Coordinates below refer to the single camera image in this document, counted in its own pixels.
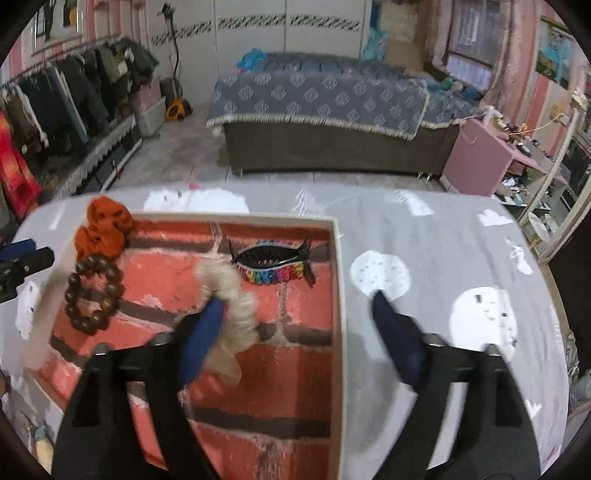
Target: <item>orange scrunchie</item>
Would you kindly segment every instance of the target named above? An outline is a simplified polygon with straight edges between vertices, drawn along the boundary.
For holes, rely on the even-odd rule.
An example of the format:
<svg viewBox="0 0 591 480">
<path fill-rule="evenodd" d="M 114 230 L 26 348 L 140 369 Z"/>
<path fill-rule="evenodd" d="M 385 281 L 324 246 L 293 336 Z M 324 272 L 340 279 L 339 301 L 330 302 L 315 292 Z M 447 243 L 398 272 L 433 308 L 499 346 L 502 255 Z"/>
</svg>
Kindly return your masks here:
<svg viewBox="0 0 591 480">
<path fill-rule="evenodd" d="M 74 237 L 78 260 L 90 254 L 103 254 L 110 259 L 121 255 L 125 235 L 134 226 L 134 219 L 122 204 L 108 197 L 99 197 L 88 205 L 88 226 L 81 226 Z"/>
</svg>

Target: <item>white circle print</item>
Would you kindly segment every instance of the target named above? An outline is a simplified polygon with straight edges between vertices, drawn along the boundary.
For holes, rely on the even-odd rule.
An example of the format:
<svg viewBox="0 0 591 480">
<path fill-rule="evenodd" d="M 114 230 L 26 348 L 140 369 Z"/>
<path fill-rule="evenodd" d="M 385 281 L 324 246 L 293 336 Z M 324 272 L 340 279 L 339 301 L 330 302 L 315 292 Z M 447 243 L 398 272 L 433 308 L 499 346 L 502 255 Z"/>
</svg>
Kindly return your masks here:
<svg viewBox="0 0 591 480">
<path fill-rule="evenodd" d="M 366 296 L 383 290 L 390 301 L 409 291 L 411 285 L 408 267 L 396 255 L 385 255 L 368 250 L 351 265 L 351 281 Z"/>
<path fill-rule="evenodd" d="M 454 346 L 482 351 L 493 343 L 509 361 L 517 345 L 517 321 L 505 290 L 471 288 L 452 305 L 449 329 Z"/>
</svg>

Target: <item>window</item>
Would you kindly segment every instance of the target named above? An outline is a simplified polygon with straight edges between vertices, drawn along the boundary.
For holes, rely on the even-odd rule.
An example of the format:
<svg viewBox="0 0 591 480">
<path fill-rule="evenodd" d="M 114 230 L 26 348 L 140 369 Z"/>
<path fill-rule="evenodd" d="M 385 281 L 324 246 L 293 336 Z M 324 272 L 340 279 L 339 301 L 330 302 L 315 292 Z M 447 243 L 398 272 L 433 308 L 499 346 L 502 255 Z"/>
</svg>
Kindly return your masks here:
<svg viewBox="0 0 591 480">
<path fill-rule="evenodd" d="M 501 43 L 498 0 L 453 0 L 446 66 L 455 78 L 479 90 L 491 85 Z"/>
</svg>

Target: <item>brick pattern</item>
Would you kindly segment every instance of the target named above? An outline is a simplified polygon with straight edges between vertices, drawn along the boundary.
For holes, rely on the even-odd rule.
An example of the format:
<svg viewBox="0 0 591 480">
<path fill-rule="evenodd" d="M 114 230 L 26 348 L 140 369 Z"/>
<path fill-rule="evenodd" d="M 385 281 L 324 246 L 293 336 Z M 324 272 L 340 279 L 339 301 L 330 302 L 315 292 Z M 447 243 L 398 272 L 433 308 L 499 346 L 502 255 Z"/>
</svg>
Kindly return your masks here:
<svg viewBox="0 0 591 480">
<path fill-rule="evenodd" d="M 52 354 L 40 374 L 64 400 L 76 385 L 97 343 L 114 348 L 142 345 L 168 330 L 179 312 L 199 305 L 193 269 L 212 249 L 223 254 L 228 238 L 248 245 L 259 239 L 300 244 L 313 240 L 314 288 L 305 281 L 273 286 L 244 283 L 258 299 L 261 343 L 237 356 L 242 379 L 235 387 L 203 372 L 187 391 L 191 425 L 225 480 L 327 476 L 332 369 L 332 274 L 328 232 L 318 229 L 258 229 L 221 225 L 216 239 L 207 224 L 138 222 L 129 250 L 119 259 L 126 287 L 120 312 L 94 337 L 72 329 L 61 311 Z M 100 299 L 104 281 L 89 282 L 89 298 Z M 134 423 L 150 461 L 162 464 L 143 386 L 130 386 Z"/>
</svg>

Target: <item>pink desk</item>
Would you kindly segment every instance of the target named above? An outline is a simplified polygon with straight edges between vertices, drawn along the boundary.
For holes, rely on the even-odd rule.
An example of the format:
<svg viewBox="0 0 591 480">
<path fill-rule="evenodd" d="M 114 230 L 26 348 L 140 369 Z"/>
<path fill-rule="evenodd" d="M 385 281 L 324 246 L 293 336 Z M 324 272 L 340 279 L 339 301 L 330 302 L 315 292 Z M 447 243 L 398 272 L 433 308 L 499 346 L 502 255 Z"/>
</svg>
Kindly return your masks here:
<svg viewBox="0 0 591 480">
<path fill-rule="evenodd" d="M 505 173 L 519 170 L 519 166 L 548 173 L 551 162 L 540 166 L 533 158 L 526 157 L 512 145 L 498 138 L 501 132 L 493 127 L 470 119 L 461 128 L 452 153 L 443 169 L 443 175 L 460 192 L 489 197 Z M 566 181 L 557 176 L 563 184 Z"/>
</svg>

